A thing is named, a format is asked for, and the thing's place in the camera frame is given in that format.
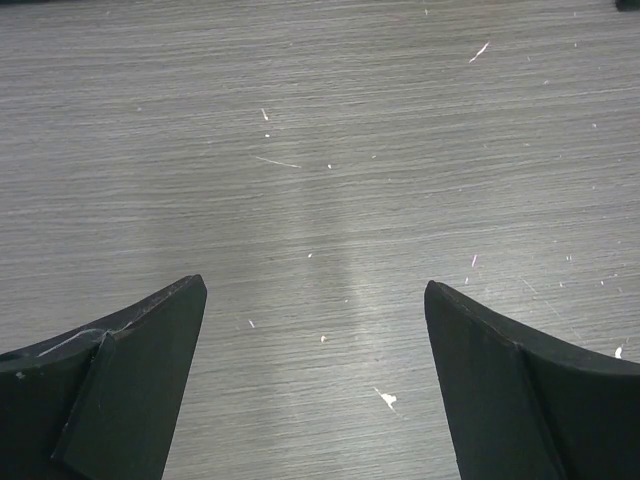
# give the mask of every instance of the tabletop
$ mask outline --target tabletop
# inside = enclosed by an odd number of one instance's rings
[[[611,0],[0,5],[0,331],[186,274],[169,480],[459,478],[435,279],[640,360],[640,16]]]

